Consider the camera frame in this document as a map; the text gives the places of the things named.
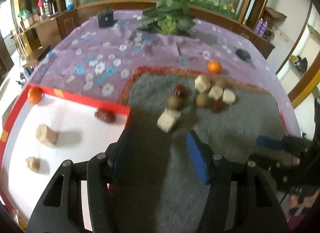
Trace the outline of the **person right hand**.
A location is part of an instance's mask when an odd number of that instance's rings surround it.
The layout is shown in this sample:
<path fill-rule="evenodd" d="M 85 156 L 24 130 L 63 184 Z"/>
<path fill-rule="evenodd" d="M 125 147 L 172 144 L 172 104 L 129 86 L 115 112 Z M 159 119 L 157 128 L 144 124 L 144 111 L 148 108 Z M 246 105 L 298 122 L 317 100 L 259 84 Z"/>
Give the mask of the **person right hand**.
<path fill-rule="evenodd" d="M 312 196 L 304 197 L 291 195 L 289 197 L 289 211 L 287 213 L 287 220 L 291 218 L 304 217 L 310 209 L 313 207 L 313 204 L 316 202 L 319 195 L 319 190 L 317 190 Z"/>

